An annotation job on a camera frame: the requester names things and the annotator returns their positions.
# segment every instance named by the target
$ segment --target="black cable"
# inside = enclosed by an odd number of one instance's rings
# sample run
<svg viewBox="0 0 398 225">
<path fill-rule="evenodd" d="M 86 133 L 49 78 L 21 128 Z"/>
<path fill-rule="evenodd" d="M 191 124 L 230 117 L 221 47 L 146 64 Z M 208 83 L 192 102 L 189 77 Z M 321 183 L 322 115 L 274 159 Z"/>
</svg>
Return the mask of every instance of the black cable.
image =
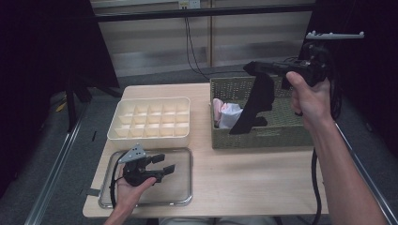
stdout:
<svg viewBox="0 0 398 225">
<path fill-rule="evenodd" d="M 113 170 L 113 172 L 112 172 L 112 180 L 111 180 L 111 185 L 109 186 L 109 189 L 110 189 L 110 192 L 111 192 L 111 202 L 112 202 L 112 207 L 113 207 L 113 208 L 116 207 L 116 198 L 115 198 L 115 186 L 116 186 L 116 182 L 117 182 L 119 179 L 123 178 L 123 176 L 121 176 L 121 177 L 115 179 L 115 174 L 116 174 L 117 166 L 119 165 L 118 161 L 119 161 L 122 157 L 124 157 L 124 155 L 126 155 L 126 153 L 128 153 L 128 152 L 123 153 L 123 154 L 117 159 L 117 161 L 116 161 L 116 163 L 115 163 L 115 165 L 114 165 L 114 170 Z"/>
<path fill-rule="evenodd" d="M 319 219 L 321 217 L 321 212 L 322 212 L 322 203 L 321 203 L 321 196 L 319 195 L 319 189 L 318 189 L 318 183 L 316 179 L 316 161 L 318 159 L 318 156 L 316 155 L 315 148 L 313 150 L 313 159 L 311 160 L 311 175 L 313 178 L 313 188 L 314 188 L 314 193 L 316 197 L 316 214 L 315 218 L 313 221 L 313 225 L 318 224 Z"/>
<path fill-rule="evenodd" d="M 198 73 L 200 75 L 202 75 L 204 78 L 206 78 L 207 80 L 210 80 L 208 75 L 214 75 L 214 74 L 219 74 L 219 73 L 240 73 L 240 72 L 244 72 L 246 73 L 246 71 L 244 70 L 236 70 L 236 71 L 224 71 L 224 72 L 211 72 L 211 73 L 204 73 L 200 68 L 199 65 L 197 63 L 196 60 L 196 56 L 195 56 L 195 52 L 193 50 L 193 44 L 192 44 L 192 39 L 191 39 L 191 27 L 190 27 L 190 21 L 188 20 L 188 18 L 185 18 L 185 32 L 186 32 L 186 40 L 187 40 L 187 59 L 188 59 L 188 64 L 190 65 L 190 68 L 193 72 Z M 191 52 L 192 52 L 192 56 L 193 56 L 193 60 L 195 62 L 196 65 L 196 69 L 198 71 L 196 71 L 192 65 L 191 65 L 191 60 L 190 60 L 190 55 L 189 55 L 189 42 L 191 44 Z"/>
</svg>

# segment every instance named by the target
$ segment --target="person's right hand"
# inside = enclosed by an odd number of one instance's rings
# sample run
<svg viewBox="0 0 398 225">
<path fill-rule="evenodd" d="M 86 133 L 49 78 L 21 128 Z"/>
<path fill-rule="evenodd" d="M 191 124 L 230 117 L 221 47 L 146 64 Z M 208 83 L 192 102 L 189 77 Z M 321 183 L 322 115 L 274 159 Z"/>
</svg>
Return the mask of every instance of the person's right hand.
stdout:
<svg viewBox="0 0 398 225">
<path fill-rule="evenodd" d="M 294 87 L 291 107 L 295 113 L 303 114 L 303 124 L 310 132 L 332 122 L 330 115 L 330 82 L 325 79 L 314 87 L 309 86 L 296 72 L 288 72 L 287 80 Z"/>
</svg>

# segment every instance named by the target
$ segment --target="light wood tabletop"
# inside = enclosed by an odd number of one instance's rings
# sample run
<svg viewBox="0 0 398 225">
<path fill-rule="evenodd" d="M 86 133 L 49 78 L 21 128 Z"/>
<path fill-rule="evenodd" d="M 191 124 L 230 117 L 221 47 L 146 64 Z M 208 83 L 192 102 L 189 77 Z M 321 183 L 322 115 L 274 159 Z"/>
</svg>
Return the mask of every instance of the light wood tabletop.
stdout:
<svg viewBox="0 0 398 225">
<path fill-rule="evenodd" d="M 138 218 L 287 216 L 311 215 L 316 200 L 311 179 L 312 146 L 248 149 L 213 149 L 210 131 L 209 83 L 129 86 L 122 99 L 187 97 L 191 100 L 190 143 L 192 199 L 185 206 L 143 206 L 132 213 Z M 93 183 L 100 189 L 108 162 L 119 151 L 106 142 Z M 318 186 L 327 214 L 323 179 L 317 168 Z M 99 198 L 87 196 L 83 213 L 88 218 L 108 217 Z"/>
</svg>

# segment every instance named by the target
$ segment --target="black bar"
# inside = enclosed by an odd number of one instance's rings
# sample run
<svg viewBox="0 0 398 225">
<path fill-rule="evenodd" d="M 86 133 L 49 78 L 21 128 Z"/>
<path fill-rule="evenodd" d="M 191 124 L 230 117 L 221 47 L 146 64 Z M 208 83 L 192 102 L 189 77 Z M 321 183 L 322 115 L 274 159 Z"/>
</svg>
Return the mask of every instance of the black bar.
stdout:
<svg viewBox="0 0 398 225">
<path fill-rule="evenodd" d="M 117 13 L 117 14 L 100 14 L 93 17 L 71 17 L 60 19 L 63 22 L 78 21 L 81 22 L 119 22 L 119 21 L 140 21 L 154 19 L 170 19 L 170 18 L 188 18 L 188 17 L 205 17 L 205 16 L 226 16 L 241 14 L 262 14 L 262 13 L 279 13 L 279 12 L 299 12 L 313 11 L 316 9 L 330 10 L 332 8 L 343 7 L 344 4 L 299 4 L 299 5 L 277 5 L 264 7 L 215 7 L 215 8 L 198 8 L 187 10 L 164 10 L 136 13 Z"/>
</svg>

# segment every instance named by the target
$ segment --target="white compartment tray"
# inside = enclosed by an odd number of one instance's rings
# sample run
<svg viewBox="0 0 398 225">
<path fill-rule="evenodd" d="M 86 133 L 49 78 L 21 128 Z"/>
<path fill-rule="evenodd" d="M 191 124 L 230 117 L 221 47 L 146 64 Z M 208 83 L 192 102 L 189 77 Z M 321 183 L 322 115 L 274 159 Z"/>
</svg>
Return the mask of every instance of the white compartment tray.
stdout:
<svg viewBox="0 0 398 225">
<path fill-rule="evenodd" d="M 145 149 L 187 147 L 190 100 L 187 97 L 123 99 L 116 107 L 108 139 L 120 150 L 136 143 Z"/>
</svg>

